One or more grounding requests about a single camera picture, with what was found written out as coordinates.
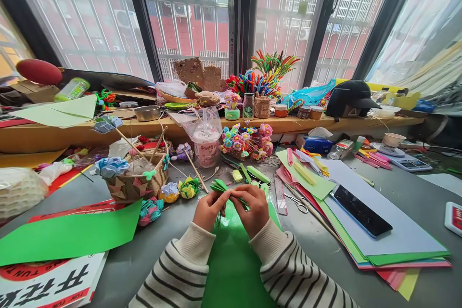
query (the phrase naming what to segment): red balloon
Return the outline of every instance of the red balloon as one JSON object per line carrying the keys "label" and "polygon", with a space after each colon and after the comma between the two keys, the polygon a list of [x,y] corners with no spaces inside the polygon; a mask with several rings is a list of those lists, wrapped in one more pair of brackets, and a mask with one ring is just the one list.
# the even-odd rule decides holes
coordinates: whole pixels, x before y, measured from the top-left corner
{"label": "red balloon", "polygon": [[39,84],[58,84],[63,74],[55,65],[39,59],[24,59],[16,64],[19,74]]}

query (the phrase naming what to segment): wooden stick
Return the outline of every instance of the wooden stick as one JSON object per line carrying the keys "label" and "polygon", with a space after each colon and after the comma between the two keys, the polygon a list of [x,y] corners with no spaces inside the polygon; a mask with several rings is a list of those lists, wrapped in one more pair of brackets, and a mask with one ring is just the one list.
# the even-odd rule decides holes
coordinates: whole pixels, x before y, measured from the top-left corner
{"label": "wooden stick", "polygon": [[290,185],[286,184],[286,186],[290,189],[290,191],[300,200],[301,203],[303,203],[303,205],[308,208],[308,210],[312,213],[312,215],[314,215],[314,217],[326,228],[327,231],[329,231],[329,233],[334,236],[334,238],[341,244],[341,245],[344,245],[343,242],[340,240],[340,238],[337,236],[337,234],[330,228],[329,225],[326,224],[326,222],[324,221],[324,219],[322,219],[322,217],[319,215],[318,211],[316,209],[314,209],[310,204],[306,203],[306,201],[304,199],[302,199],[302,197],[300,196],[300,194],[294,189],[292,188]]}
{"label": "wooden stick", "polygon": [[[160,134],[159,140],[157,141],[157,145],[154,149],[153,154],[151,155],[151,160],[149,162],[152,164],[153,163],[153,157],[157,153],[157,149],[159,149],[160,143],[162,142],[162,139],[164,138],[164,133],[168,129],[168,127],[165,127],[162,133]],[[165,152],[167,152],[167,144],[165,143]]]}
{"label": "wooden stick", "polygon": [[187,156],[188,159],[189,159],[189,162],[191,163],[192,167],[194,168],[194,171],[196,172],[197,177],[199,177],[199,180],[201,181],[202,186],[204,187],[205,192],[208,193],[208,189],[207,189],[207,187],[205,186],[204,181],[202,180],[201,175],[199,174],[199,172],[197,172],[196,166],[194,166],[193,161],[192,161],[191,158],[189,157],[188,151],[185,150],[184,153],[186,154],[186,156]]}
{"label": "wooden stick", "polygon": [[122,132],[120,132],[120,130],[119,130],[118,128],[116,128],[115,130],[119,133],[119,135],[120,135],[124,140],[127,141],[127,143],[128,143],[139,155],[141,155],[143,158],[146,159],[146,157],[138,150],[138,148],[136,148],[136,147],[133,145],[133,143],[132,143],[127,137],[125,137],[125,135],[124,135]]}

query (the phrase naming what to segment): white cup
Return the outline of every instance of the white cup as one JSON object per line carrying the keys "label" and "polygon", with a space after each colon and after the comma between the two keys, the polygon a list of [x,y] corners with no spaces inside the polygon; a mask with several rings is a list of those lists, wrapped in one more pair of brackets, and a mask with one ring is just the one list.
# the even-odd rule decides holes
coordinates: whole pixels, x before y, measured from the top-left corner
{"label": "white cup", "polygon": [[382,140],[382,147],[389,150],[395,150],[401,142],[406,139],[405,136],[386,132],[384,139]]}

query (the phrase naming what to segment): striped sweater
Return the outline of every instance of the striped sweater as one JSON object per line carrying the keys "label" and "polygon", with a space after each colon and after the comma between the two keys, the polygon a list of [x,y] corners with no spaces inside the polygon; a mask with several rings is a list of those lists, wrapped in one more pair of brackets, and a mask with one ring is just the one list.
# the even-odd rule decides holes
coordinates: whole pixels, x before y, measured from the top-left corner
{"label": "striped sweater", "polygon": [[[165,248],[130,308],[200,307],[215,235],[191,223]],[[282,307],[355,308],[351,297],[311,261],[290,232],[268,220],[249,242],[266,290]]]}

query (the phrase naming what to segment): hand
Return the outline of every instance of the hand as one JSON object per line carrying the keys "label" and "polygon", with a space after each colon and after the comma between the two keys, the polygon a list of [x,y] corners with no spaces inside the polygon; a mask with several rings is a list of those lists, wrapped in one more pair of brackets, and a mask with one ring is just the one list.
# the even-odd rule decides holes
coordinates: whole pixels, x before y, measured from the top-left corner
{"label": "hand", "polygon": [[204,230],[211,232],[218,213],[221,211],[222,216],[225,216],[226,201],[230,195],[231,192],[229,190],[226,190],[222,194],[212,191],[201,198],[197,204],[192,222]]}
{"label": "hand", "polygon": [[[249,204],[250,210],[244,209],[239,198]],[[250,239],[254,238],[270,218],[265,192],[252,184],[239,185],[231,190],[230,200],[236,207],[237,214]]]}

